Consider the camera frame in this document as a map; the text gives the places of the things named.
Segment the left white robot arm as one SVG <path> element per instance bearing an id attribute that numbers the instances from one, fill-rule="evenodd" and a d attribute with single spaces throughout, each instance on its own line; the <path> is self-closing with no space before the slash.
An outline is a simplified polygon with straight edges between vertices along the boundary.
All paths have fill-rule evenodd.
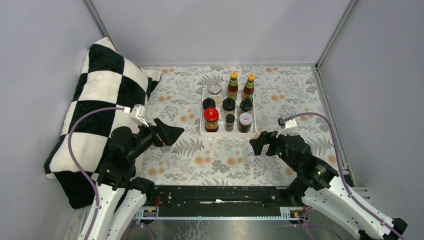
<path id="1" fill-rule="evenodd" d="M 149 147 L 173 145 L 184 128 L 160 119 L 142 125 L 138 133 L 118 127 L 111 133 L 108 155 L 100 165 L 94 200 L 78 239 L 119 240 L 136 212 L 155 200 L 155 183 L 136 175 L 136 158 Z"/>

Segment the white plastic organizer tray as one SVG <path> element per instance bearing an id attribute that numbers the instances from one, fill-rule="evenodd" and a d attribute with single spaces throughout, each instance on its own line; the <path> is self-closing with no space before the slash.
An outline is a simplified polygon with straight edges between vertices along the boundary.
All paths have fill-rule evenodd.
<path id="1" fill-rule="evenodd" d="M 222 91 L 224 95 L 224 99 L 227 96 L 227 88 L 222 86 Z M 218 119 L 218 130 L 216 132 L 208 132 L 205 128 L 205 120 L 204 120 L 204 110 L 202 108 L 202 101 L 207 98 L 207 87 L 204 87 L 202 90 L 202 96 L 200 101 L 200 124 L 199 124 L 199 135 L 203 138 L 210 137 L 210 138 L 252 138 L 257 133 L 257 126 L 256 126 L 256 116 L 255 116 L 255 103 L 253 102 L 253 109 L 251 112 L 251 115 L 253 117 L 253 122 L 250 128 L 250 131 L 247 133 L 241 133 L 239 131 L 239 110 L 240 110 L 240 103 L 242 101 L 243 91 L 240 89 L 237 92 L 237 99 L 235 100 L 236 107 L 235 107 L 235 121 L 234 121 L 234 127 L 232 132 L 227 132 L 225 130 L 226 125 L 226 119 L 222 118 L 222 103 L 221 105 L 216 105 L 216 109 L 219 112 L 219 119 Z"/>

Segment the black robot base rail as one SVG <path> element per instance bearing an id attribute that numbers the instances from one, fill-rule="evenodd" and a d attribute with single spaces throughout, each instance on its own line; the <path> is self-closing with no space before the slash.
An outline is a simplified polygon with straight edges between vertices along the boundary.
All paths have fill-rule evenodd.
<path id="1" fill-rule="evenodd" d="M 276 186 L 158 185 L 135 219 L 296 220 L 301 197 Z"/>

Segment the green label sauce bottle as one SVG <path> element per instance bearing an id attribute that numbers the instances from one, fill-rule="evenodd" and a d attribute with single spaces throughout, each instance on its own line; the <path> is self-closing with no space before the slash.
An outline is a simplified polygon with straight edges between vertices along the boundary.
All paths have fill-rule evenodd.
<path id="1" fill-rule="evenodd" d="M 230 73 L 230 79 L 227 86 L 227 97 L 237 100 L 238 97 L 238 73 L 233 71 Z"/>

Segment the clear glass jar metal rim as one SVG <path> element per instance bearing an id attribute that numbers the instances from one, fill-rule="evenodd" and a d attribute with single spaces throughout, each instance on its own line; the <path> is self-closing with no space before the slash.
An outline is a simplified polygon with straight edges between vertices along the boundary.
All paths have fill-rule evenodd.
<path id="1" fill-rule="evenodd" d="M 217 106 L 222 104 L 222 101 L 224 100 L 224 93 L 222 85 L 219 81 L 213 79 L 209 80 L 206 84 L 206 90 L 206 96 L 213 99 Z"/>

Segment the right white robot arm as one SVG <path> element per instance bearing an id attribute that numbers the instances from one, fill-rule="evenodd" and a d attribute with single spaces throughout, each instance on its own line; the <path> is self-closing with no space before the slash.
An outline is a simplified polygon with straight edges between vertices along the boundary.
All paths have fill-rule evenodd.
<path id="1" fill-rule="evenodd" d="M 253 153 L 277 156 L 294 172 L 296 178 L 287 187 L 287 201 L 302 203 L 319 211 L 342 226 L 357 240 L 399 240 L 408 224 L 391 218 L 356 193 L 336 169 L 313 155 L 311 147 L 299 135 L 279 135 L 263 131 L 249 141 Z"/>

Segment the large black lid jar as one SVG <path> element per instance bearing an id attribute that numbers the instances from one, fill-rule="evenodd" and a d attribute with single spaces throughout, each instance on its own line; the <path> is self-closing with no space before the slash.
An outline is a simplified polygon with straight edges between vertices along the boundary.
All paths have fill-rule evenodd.
<path id="1" fill-rule="evenodd" d="M 222 118 L 225 119 L 227 115 L 229 114 L 234 115 L 235 109 L 236 109 L 236 101 L 232 99 L 231 97 L 225 98 L 222 101 L 222 105 L 221 105 Z"/>

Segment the red label sauce bottle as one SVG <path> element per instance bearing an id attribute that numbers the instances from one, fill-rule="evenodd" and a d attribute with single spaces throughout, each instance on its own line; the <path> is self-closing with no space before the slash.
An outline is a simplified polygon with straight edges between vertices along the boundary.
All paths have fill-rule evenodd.
<path id="1" fill-rule="evenodd" d="M 255 79 L 256 75 L 254 73 L 249 73 L 247 76 L 247 81 L 245 83 L 245 87 L 243 89 L 242 100 L 245 99 L 253 99 L 254 96 L 254 87 L 255 87 Z"/>

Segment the red lid sauce jar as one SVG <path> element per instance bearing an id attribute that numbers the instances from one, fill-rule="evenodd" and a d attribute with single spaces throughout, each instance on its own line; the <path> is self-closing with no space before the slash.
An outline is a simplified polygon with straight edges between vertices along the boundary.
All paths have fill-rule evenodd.
<path id="1" fill-rule="evenodd" d="M 204 126 L 207 132 L 217 132 L 219 129 L 219 112 L 214 107 L 207 108 L 203 113 Z"/>

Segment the white lid brown jar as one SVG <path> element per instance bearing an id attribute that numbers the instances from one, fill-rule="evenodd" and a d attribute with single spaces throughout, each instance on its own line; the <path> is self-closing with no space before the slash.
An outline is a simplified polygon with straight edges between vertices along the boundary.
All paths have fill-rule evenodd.
<path id="1" fill-rule="evenodd" d="M 238 130 L 241 133 L 248 133 L 253 123 L 253 116 L 251 113 L 243 112 L 239 116 Z"/>

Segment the black cap brown spice shaker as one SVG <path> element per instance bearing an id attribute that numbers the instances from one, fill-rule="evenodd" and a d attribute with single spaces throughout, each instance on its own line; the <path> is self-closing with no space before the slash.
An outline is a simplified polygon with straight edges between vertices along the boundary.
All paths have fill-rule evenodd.
<path id="1" fill-rule="evenodd" d="M 239 105 L 240 115 L 242 113 L 251 113 L 252 110 L 253 110 L 253 102 L 249 97 L 245 98 L 244 100 L 240 102 L 240 105 Z"/>

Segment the small black cap spice jar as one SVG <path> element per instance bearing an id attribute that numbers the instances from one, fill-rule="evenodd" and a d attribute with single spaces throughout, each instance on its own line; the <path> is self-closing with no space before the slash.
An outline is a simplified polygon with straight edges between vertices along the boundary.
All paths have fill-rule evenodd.
<path id="1" fill-rule="evenodd" d="M 234 129 L 235 116 L 231 113 L 227 114 L 225 117 L 225 130 L 227 132 L 232 132 Z"/>

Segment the black cap white bean jar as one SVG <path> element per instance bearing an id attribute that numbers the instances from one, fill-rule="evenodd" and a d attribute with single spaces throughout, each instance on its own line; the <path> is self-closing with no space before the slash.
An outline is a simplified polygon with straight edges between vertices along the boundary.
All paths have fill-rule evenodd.
<path id="1" fill-rule="evenodd" d="M 202 101 L 202 109 L 205 111 L 209 108 L 216 108 L 216 102 L 214 99 L 207 97 Z"/>

